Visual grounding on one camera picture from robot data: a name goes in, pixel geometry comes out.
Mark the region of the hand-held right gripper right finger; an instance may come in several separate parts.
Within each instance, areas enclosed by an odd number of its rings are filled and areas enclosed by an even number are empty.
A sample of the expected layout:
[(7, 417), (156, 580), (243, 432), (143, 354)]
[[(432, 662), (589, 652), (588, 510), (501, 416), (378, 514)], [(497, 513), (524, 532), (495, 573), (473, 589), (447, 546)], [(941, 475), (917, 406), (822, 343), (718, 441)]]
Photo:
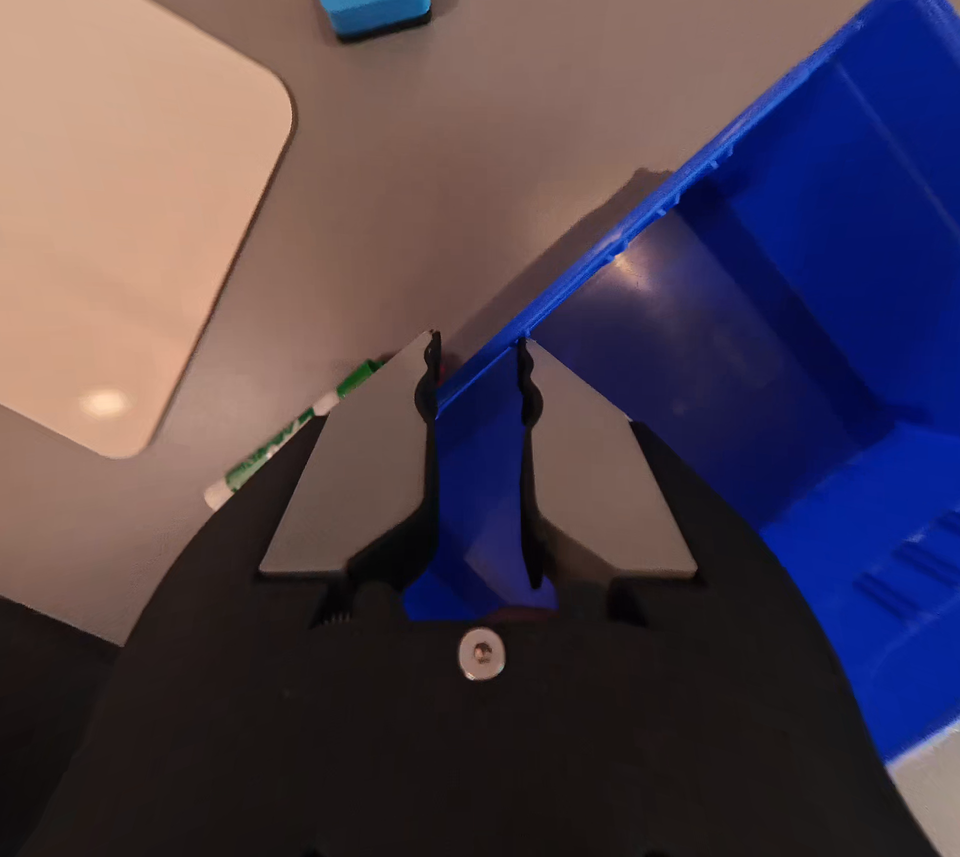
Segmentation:
[(520, 546), (530, 585), (689, 580), (698, 570), (628, 415), (544, 347), (516, 347)]

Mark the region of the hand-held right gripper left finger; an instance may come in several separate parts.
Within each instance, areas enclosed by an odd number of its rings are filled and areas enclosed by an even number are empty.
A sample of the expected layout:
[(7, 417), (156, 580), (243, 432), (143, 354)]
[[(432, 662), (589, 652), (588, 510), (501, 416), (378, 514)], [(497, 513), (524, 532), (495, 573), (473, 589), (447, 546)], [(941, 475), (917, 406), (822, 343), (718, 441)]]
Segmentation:
[(263, 576), (418, 576), (437, 538), (441, 335), (426, 330), (327, 415)]

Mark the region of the white green whiteboard marker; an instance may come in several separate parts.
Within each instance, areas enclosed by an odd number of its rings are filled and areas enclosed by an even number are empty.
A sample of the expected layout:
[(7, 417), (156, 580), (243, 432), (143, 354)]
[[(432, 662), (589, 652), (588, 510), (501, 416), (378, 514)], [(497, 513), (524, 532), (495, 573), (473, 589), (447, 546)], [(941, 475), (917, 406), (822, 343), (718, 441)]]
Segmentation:
[(340, 383), (321, 395), (311, 407), (295, 416), (271, 438), (226, 470), (203, 492), (203, 501), (210, 511), (219, 511), (298, 431), (315, 419), (327, 417), (345, 397), (380, 371), (391, 358), (391, 355), (388, 355), (378, 359), (365, 359)]

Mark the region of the blue plastic bin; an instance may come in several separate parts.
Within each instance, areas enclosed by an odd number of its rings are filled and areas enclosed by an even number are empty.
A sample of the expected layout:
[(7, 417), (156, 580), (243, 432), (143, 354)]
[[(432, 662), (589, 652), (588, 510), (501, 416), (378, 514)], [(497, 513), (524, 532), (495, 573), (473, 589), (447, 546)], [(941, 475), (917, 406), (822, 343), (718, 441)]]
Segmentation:
[(543, 606), (520, 550), (528, 338), (765, 539), (881, 758), (958, 726), (959, 23), (870, 0), (453, 340), (415, 620)]

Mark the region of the white whiteboard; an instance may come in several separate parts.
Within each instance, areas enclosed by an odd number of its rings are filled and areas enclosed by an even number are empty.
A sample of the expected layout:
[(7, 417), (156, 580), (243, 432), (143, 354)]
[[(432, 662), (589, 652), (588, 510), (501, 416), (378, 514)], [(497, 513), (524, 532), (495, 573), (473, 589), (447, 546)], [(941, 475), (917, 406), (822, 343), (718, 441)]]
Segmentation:
[(153, 0), (1, 0), (2, 406), (154, 437), (294, 129), (271, 71)]

